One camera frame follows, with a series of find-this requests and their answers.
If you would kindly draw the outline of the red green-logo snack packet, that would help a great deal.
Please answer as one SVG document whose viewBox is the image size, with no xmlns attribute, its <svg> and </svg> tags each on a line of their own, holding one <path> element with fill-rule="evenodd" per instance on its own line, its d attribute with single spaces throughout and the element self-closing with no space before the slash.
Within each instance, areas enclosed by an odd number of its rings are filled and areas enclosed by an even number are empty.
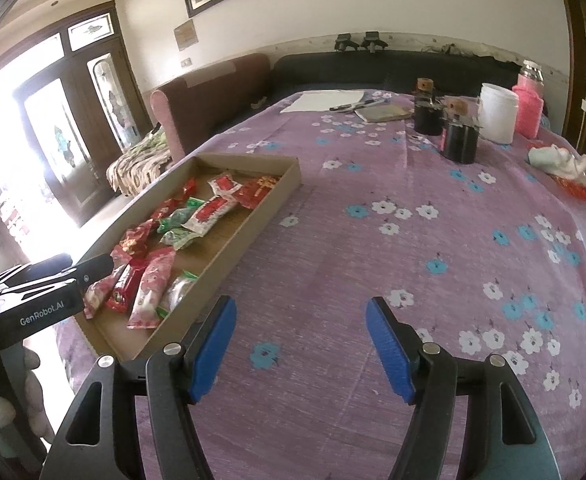
<svg viewBox="0 0 586 480">
<path fill-rule="evenodd" d="M 133 258 L 125 266 L 107 300 L 106 306 L 110 310 L 118 313 L 126 313 L 130 310 L 148 262 L 147 258 Z"/>
</svg>

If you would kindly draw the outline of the green white snack packet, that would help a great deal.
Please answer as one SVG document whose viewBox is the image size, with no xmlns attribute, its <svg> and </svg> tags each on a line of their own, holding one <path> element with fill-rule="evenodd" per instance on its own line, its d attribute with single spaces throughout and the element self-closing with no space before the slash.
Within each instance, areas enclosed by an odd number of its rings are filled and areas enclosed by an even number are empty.
<svg viewBox="0 0 586 480">
<path fill-rule="evenodd" d="M 195 213 L 197 208 L 200 208 L 204 204 L 204 200 L 200 200 L 197 197 L 189 197 L 181 207 L 178 207 L 166 218 L 159 220 L 159 226 L 156 232 L 159 234 L 165 234 L 172 229 L 177 229 L 179 226 L 185 224 L 190 217 Z"/>
</svg>

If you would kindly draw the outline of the white red snack packet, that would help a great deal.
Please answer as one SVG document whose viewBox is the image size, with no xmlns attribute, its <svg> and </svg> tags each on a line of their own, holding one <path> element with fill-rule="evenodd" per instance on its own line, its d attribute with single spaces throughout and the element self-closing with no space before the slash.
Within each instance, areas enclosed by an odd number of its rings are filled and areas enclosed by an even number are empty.
<svg viewBox="0 0 586 480">
<path fill-rule="evenodd" d="M 219 219 L 237 205 L 238 202 L 230 196 L 214 196 L 197 208 L 183 227 L 199 236 L 204 236 Z"/>
</svg>

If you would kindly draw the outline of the dark red gold snack bag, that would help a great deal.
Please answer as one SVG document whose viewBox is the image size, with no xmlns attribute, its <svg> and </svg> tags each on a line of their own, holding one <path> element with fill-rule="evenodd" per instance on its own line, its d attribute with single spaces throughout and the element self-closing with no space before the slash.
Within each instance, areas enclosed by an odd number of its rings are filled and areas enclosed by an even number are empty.
<svg viewBox="0 0 586 480">
<path fill-rule="evenodd" d="M 255 209 L 264 198 L 275 188 L 278 177 L 261 176 L 243 183 L 232 197 L 246 209 Z"/>
</svg>

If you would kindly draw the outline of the pink white snack packet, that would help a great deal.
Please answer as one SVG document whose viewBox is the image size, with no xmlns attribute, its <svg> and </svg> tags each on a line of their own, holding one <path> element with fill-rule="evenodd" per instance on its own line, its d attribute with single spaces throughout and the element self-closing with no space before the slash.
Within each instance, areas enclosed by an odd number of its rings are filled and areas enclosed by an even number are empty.
<svg viewBox="0 0 586 480">
<path fill-rule="evenodd" d="M 142 273 L 132 313 L 127 322 L 129 330 L 154 330 L 159 326 L 156 312 L 165 292 L 176 257 L 173 247 L 164 247 L 149 255 L 148 266 Z"/>
<path fill-rule="evenodd" d="M 101 280 L 88 287 L 84 296 L 84 315 L 87 320 L 91 320 L 106 302 L 115 283 L 124 271 L 125 266 L 126 264 L 121 264 L 110 275 L 101 278 Z"/>
</svg>

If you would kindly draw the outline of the red cartoon snack packet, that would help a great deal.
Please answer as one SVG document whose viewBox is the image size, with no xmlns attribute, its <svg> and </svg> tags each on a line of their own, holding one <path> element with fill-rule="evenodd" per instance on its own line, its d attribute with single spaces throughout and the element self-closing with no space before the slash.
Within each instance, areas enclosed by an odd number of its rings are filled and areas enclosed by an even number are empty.
<svg viewBox="0 0 586 480">
<path fill-rule="evenodd" d="M 122 247 L 126 254 L 132 258 L 144 258 L 148 254 L 148 240 L 150 235 L 156 230 L 157 222 L 153 219 L 146 220 L 128 229 L 121 238 L 118 245 Z"/>
</svg>

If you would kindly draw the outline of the clear yellow pastry packet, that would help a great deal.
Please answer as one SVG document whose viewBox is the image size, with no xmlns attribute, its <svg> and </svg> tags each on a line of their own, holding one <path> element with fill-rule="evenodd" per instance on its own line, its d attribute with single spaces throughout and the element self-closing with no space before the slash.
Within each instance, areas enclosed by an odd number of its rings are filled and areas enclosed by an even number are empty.
<svg viewBox="0 0 586 480">
<path fill-rule="evenodd" d="M 189 271 L 182 271 L 174 281 L 165 289 L 159 300 L 156 313 L 160 318 L 166 318 L 178 306 L 183 297 L 187 295 L 191 286 L 197 281 L 197 274 Z"/>
</svg>

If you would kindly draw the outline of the green clear candy packet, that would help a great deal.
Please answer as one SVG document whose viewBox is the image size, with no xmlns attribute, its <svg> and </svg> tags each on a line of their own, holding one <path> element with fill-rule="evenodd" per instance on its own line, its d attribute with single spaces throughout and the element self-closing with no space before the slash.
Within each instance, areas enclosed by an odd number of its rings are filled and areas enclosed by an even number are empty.
<svg viewBox="0 0 586 480">
<path fill-rule="evenodd" d="M 185 228 L 175 228 L 164 233 L 159 242 L 178 252 L 180 249 L 187 247 L 198 238 L 200 238 L 200 235 L 196 232 L 189 231 Z"/>
</svg>

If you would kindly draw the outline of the brown cardboard tray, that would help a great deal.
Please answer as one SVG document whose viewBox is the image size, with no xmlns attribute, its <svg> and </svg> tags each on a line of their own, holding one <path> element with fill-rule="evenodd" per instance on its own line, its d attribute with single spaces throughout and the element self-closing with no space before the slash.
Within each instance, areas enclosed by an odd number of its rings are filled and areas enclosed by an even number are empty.
<svg viewBox="0 0 586 480">
<path fill-rule="evenodd" d="M 191 178 L 195 180 L 197 197 L 205 200 L 212 197 L 208 180 L 224 172 L 229 172 L 241 183 L 261 176 L 275 176 L 279 181 L 255 209 L 237 207 L 231 210 L 205 237 L 177 252 L 171 275 L 188 270 L 199 278 L 188 290 L 186 298 L 155 330 L 130 330 L 126 327 L 127 316 L 109 309 L 101 309 L 91 320 L 77 314 L 75 321 L 95 353 L 112 354 L 121 361 L 128 361 L 138 356 L 151 356 L 164 344 L 186 335 L 202 309 L 213 300 L 221 282 L 302 180 L 299 160 L 290 156 L 201 153 L 182 159 L 134 198 L 101 234 L 86 245 L 80 260 L 108 254 L 128 228 L 147 220 L 163 200 L 177 193 Z"/>
</svg>

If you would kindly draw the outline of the patterned blanket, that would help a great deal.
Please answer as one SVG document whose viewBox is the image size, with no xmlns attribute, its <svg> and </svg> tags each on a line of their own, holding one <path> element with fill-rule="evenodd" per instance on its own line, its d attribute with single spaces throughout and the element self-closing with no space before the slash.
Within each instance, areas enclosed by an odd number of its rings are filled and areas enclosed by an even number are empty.
<svg viewBox="0 0 586 480">
<path fill-rule="evenodd" d="M 107 181 L 115 193 L 137 196 L 173 166 L 163 128 L 148 133 L 109 166 Z"/>
</svg>

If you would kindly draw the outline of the purple floral tablecloth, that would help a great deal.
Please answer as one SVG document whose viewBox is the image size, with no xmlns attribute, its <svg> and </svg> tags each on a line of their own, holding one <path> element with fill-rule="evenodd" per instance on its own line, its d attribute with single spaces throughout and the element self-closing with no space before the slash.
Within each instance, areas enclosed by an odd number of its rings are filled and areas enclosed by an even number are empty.
<svg viewBox="0 0 586 480">
<path fill-rule="evenodd" d="M 384 479 L 411 410 L 386 380 L 366 301 L 455 356 L 501 354 L 565 479 L 586 472 L 586 202 L 528 144 L 440 156 L 407 122 L 290 113 L 215 136 L 215 153 L 294 156 L 301 187 L 221 291 L 239 316 L 193 410 L 220 479 Z"/>
</svg>

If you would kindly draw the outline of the red snack in tray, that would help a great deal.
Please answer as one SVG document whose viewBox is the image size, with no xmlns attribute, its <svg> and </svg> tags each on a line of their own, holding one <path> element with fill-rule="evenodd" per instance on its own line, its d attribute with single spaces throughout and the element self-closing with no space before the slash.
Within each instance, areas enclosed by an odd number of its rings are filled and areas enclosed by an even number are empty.
<svg viewBox="0 0 586 480">
<path fill-rule="evenodd" d="M 235 193 L 242 188 L 242 184 L 236 181 L 231 174 L 217 174 L 217 176 L 208 180 L 208 184 L 214 196 L 223 198 L 234 198 Z"/>
</svg>

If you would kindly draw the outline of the wooden glass door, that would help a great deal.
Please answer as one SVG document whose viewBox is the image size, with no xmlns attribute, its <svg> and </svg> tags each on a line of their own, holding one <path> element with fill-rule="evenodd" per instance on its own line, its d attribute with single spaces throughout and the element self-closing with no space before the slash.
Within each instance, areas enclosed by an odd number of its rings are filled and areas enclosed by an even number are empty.
<svg viewBox="0 0 586 480">
<path fill-rule="evenodd" d="M 115 3 L 76 12 L 33 32 L 26 52 L 45 40 L 54 58 L 16 89 L 28 144 L 64 211 L 84 224 L 115 193 L 107 170 L 152 129 Z"/>
</svg>

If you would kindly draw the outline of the black canister front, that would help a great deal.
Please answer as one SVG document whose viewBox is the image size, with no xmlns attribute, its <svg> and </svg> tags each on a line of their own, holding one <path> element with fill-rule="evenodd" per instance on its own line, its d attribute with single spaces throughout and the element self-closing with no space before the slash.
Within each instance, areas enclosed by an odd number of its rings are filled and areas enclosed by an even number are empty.
<svg viewBox="0 0 586 480">
<path fill-rule="evenodd" d="M 471 165 L 478 139 L 479 128 L 468 111 L 468 103 L 459 98 L 445 99 L 439 153 L 457 164 Z"/>
</svg>

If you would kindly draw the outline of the black canister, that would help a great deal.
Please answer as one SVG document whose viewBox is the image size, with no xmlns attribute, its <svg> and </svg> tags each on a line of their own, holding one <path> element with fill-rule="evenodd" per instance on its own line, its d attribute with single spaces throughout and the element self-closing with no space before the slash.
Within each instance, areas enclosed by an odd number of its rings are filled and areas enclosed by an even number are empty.
<svg viewBox="0 0 586 480">
<path fill-rule="evenodd" d="M 457 164 L 471 165 L 478 139 L 479 128 L 468 111 L 468 103 L 459 98 L 445 99 L 439 153 Z"/>
<path fill-rule="evenodd" d="M 413 99 L 413 129 L 424 136 L 442 134 L 444 107 L 435 99 L 434 81 L 418 78 Z"/>
</svg>

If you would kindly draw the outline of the red shiny wrapper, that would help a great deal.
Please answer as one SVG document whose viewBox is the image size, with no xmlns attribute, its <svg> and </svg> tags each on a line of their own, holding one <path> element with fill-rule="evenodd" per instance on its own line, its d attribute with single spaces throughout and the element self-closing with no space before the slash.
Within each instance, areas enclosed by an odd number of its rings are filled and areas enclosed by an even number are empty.
<svg viewBox="0 0 586 480">
<path fill-rule="evenodd" d="M 577 198 L 582 202 L 586 203 L 586 187 L 573 180 L 567 180 L 561 177 L 553 176 L 553 180 L 558 184 L 560 188 L 568 195 Z"/>
</svg>

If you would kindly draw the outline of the white crumpled cloth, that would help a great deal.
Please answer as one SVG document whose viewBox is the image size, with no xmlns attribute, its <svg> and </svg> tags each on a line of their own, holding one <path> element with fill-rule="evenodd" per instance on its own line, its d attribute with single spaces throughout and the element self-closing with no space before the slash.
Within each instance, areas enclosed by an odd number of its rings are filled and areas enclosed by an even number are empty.
<svg viewBox="0 0 586 480">
<path fill-rule="evenodd" d="M 574 155 L 567 148 L 552 144 L 531 148 L 528 162 L 551 177 L 558 177 L 586 188 L 586 155 Z"/>
</svg>

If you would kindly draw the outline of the black canister rear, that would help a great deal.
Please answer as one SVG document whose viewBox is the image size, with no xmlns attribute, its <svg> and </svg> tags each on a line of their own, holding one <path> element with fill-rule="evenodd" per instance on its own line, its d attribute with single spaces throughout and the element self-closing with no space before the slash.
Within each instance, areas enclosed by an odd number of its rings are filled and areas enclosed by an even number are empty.
<svg viewBox="0 0 586 480">
<path fill-rule="evenodd" d="M 435 99 L 434 81 L 418 78 L 413 99 L 413 129 L 424 136 L 442 134 L 444 107 Z"/>
</svg>

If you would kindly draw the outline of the grey notebook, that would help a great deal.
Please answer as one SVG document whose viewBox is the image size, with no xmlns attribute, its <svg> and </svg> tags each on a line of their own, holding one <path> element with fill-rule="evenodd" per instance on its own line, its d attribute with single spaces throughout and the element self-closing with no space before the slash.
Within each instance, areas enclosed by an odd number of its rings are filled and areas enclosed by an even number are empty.
<svg viewBox="0 0 586 480">
<path fill-rule="evenodd" d="M 411 107 L 404 107 L 394 103 L 384 103 L 358 108 L 355 114 L 367 124 L 381 124 L 381 122 L 396 122 L 409 118 L 413 113 Z"/>
</svg>

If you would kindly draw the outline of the white plastic jar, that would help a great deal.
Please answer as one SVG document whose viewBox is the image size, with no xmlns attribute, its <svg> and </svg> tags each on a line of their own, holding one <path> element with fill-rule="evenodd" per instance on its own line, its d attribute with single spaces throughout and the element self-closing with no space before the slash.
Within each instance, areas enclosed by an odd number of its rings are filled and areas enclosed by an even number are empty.
<svg viewBox="0 0 586 480">
<path fill-rule="evenodd" d="M 518 96 L 507 88 L 484 82 L 478 98 L 479 134 L 485 140 L 510 145 L 514 139 Z"/>
</svg>

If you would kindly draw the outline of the white paper sheet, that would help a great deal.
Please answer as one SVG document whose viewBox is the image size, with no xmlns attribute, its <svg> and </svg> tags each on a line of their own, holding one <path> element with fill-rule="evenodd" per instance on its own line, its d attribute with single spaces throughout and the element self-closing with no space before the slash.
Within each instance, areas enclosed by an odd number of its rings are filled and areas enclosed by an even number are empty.
<svg viewBox="0 0 586 480">
<path fill-rule="evenodd" d="M 364 96 L 363 90 L 304 91 L 284 107 L 281 113 L 329 112 L 337 107 L 357 104 Z"/>
</svg>

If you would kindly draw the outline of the pink knitted-sleeve bottle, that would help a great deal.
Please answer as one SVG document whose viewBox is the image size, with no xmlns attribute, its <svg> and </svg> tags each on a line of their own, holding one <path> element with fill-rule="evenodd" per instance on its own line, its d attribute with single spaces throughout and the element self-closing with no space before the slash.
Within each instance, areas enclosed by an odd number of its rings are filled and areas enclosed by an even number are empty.
<svg viewBox="0 0 586 480">
<path fill-rule="evenodd" d="M 515 132 L 526 139 L 536 139 L 544 107 L 541 66 L 534 61 L 525 60 L 512 91 L 518 97 Z"/>
</svg>

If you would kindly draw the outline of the black sofa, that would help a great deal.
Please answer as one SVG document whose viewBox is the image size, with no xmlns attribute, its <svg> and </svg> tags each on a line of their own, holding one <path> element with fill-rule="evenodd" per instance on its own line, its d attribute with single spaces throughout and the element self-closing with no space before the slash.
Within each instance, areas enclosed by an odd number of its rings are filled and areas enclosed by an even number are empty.
<svg viewBox="0 0 586 480">
<path fill-rule="evenodd" d="M 262 72 L 272 104 L 296 91 L 370 89 L 411 93 L 420 78 L 434 82 L 438 96 L 478 96 L 485 82 L 510 89 L 521 66 L 491 56 L 387 50 L 292 54 L 271 62 L 265 54 L 251 68 Z"/>
</svg>

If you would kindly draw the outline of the small wall plaque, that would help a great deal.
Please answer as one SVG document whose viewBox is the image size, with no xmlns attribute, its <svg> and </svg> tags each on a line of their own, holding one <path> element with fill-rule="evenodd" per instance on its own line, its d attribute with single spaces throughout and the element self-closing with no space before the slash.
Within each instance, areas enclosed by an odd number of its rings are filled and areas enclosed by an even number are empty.
<svg viewBox="0 0 586 480">
<path fill-rule="evenodd" d="M 185 51 L 194 46 L 199 41 L 194 21 L 188 20 L 177 26 L 174 29 L 174 37 L 179 51 Z"/>
</svg>

